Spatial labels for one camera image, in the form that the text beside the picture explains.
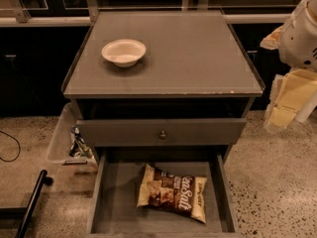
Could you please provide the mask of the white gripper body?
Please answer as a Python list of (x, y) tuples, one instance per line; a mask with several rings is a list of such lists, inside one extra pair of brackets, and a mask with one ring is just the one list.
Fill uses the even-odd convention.
[(277, 75), (272, 83), (264, 116), (264, 128), (269, 133), (286, 129), (298, 112), (317, 92), (317, 72), (293, 68), (285, 76)]

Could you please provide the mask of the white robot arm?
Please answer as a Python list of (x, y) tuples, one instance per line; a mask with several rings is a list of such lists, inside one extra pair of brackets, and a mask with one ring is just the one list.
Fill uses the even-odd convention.
[(290, 66), (290, 72), (274, 79), (265, 112), (264, 128), (277, 133), (293, 120), (304, 122), (316, 107), (317, 0), (301, 0), (261, 47), (278, 50), (279, 59)]

